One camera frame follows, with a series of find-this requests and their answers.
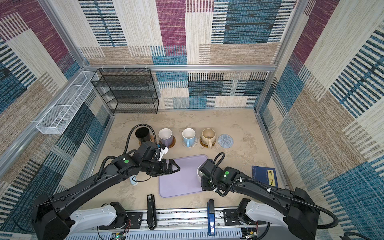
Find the white mug purple outside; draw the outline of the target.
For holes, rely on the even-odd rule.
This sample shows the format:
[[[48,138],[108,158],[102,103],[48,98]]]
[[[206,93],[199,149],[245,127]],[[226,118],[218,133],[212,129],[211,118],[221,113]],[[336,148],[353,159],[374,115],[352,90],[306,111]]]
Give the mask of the white mug purple outside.
[[[159,131],[160,142],[167,148],[171,147],[174,141],[173,132],[171,129],[164,128]]]

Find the multicolour braided round coaster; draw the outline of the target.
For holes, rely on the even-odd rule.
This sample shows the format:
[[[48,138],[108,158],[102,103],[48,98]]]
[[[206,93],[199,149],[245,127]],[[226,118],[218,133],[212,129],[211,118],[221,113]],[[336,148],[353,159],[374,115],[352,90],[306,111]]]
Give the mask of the multicolour braided round coaster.
[[[196,138],[192,138],[192,139],[183,138],[183,145],[186,148],[193,148],[197,144],[197,142],[198,140]]]

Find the white mug blue handle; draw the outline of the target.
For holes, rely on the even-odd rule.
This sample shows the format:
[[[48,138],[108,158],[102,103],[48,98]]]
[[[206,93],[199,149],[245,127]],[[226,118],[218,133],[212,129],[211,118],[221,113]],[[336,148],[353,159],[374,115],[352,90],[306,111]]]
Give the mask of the white mug blue handle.
[[[192,128],[186,128],[182,132],[182,137],[186,139],[196,138],[196,132]]]

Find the black mug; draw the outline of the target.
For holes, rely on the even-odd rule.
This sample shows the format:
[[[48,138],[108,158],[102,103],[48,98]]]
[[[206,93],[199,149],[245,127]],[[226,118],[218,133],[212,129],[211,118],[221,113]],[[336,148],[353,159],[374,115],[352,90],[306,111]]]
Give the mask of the black mug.
[[[141,145],[143,142],[151,141],[152,136],[150,130],[147,127],[140,127],[135,131],[135,136],[139,140]]]

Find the beige mug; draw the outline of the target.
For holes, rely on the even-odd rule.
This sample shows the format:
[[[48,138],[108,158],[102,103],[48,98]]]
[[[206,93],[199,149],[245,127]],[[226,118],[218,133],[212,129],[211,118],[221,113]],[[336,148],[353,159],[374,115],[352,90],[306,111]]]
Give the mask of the beige mug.
[[[216,132],[213,129],[204,129],[201,133],[200,139],[205,145],[212,146],[213,142],[216,142],[217,136]]]

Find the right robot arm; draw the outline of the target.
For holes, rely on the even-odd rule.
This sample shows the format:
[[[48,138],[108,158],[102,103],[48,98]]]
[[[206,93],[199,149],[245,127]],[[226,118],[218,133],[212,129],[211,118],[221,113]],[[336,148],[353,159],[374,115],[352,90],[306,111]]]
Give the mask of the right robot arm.
[[[198,168],[203,191],[213,191],[221,197],[228,193],[245,195],[229,219],[243,225],[259,221],[285,227],[301,240],[313,240],[318,229],[331,229],[339,224],[331,211],[317,206],[309,194],[300,188],[281,189],[257,181],[237,169],[219,165],[225,154],[208,159]]]

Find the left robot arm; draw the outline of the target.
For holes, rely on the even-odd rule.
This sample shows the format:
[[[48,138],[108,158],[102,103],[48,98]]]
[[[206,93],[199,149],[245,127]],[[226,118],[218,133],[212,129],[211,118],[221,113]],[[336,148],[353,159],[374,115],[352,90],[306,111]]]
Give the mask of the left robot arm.
[[[118,202],[81,211],[79,208],[106,189],[143,172],[155,178],[177,173],[181,168],[173,159],[164,159],[168,148],[152,141],[138,149],[125,147],[123,154],[106,157],[99,171],[83,182],[55,195],[40,195],[32,207],[32,226],[39,240],[63,240],[82,230],[106,226],[125,229],[127,212]]]

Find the brown wooden round coaster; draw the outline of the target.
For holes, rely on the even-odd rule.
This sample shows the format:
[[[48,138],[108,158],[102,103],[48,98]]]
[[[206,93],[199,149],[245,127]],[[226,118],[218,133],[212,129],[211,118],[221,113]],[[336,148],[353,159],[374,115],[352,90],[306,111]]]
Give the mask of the brown wooden round coaster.
[[[174,136],[172,136],[172,137],[170,137],[170,138],[168,138],[166,140],[165,139],[160,139],[160,143],[162,145],[165,145],[167,148],[172,148],[175,145],[175,143],[176,143],[176,139],[175,139]]]

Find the grey-blue knitted round coaster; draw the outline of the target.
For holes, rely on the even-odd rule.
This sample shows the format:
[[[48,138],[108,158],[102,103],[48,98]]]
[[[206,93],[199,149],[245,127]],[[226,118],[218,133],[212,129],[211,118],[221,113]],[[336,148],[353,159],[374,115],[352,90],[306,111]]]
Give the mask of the grey-blue knitted round coaster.
[[[234,144],[233,138],[230,135],[226,134],[220,135],[217,139],[217,142],[224,149],[231,148]]]

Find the blue stapler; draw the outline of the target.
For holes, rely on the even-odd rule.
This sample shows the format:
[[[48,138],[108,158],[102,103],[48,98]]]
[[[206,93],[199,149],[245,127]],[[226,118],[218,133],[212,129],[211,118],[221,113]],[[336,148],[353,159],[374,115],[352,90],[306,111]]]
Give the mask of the blue stapler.
[[[213,199],[209,199],[207,202],[207,213],[208,213],[208,234],[210,237],[216,235],[216,224],[215,224],[215,202]]]

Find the lilac plastic tray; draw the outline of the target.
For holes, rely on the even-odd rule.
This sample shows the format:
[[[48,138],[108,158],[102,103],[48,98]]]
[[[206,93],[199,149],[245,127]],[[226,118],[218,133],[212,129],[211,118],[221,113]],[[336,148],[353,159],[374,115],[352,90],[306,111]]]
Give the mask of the lilac plastic tray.
[[[171,198],[202,192],[198,169],[207,159],[206,155],[174,159],[181,170],[171,175],[160,176],[159,195],[162,198]]]

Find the light blue case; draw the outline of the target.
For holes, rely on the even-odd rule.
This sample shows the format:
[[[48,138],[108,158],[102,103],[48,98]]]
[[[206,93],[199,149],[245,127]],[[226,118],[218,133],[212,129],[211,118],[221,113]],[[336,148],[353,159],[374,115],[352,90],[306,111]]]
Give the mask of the light blue case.
[[[131,176],[130,182],[133,186],[136,186],[138,184],[136,176]]]

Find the black stapler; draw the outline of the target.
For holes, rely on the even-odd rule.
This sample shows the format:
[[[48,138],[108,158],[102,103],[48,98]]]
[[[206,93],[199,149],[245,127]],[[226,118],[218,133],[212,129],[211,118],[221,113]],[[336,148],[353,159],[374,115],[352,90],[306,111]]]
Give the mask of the black stapler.
[[[150,230],[154,230],[157,225],[158,221],[155,196],[153,194],[149,194],[147,196],[147,226]]]

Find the dark blue booklet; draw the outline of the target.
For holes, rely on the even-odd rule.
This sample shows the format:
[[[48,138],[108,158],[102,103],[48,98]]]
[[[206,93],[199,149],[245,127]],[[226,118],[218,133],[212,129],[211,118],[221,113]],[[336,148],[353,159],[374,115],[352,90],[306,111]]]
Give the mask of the dark blue booklet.
[[[252,177],[263,184],[279,187],[275,168],[252,166]]]

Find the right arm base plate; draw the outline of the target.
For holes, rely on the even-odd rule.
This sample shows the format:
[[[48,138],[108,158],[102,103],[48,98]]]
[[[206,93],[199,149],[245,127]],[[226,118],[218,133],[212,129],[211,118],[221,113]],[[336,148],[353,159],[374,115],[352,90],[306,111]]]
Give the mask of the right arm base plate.
[[[224,209],[219,213],[226,226],[256,225],[256,221],[251,220],[245,213],[236,209]]]

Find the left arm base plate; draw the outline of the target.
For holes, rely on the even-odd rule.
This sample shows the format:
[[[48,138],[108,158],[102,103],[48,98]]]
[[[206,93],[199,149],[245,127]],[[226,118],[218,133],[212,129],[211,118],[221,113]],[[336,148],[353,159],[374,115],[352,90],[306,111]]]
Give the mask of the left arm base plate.
[[[118,215],[109,226],[99,226],[99,230],[131,230],[139,229],[142,224],[142,212],[126,212]]]

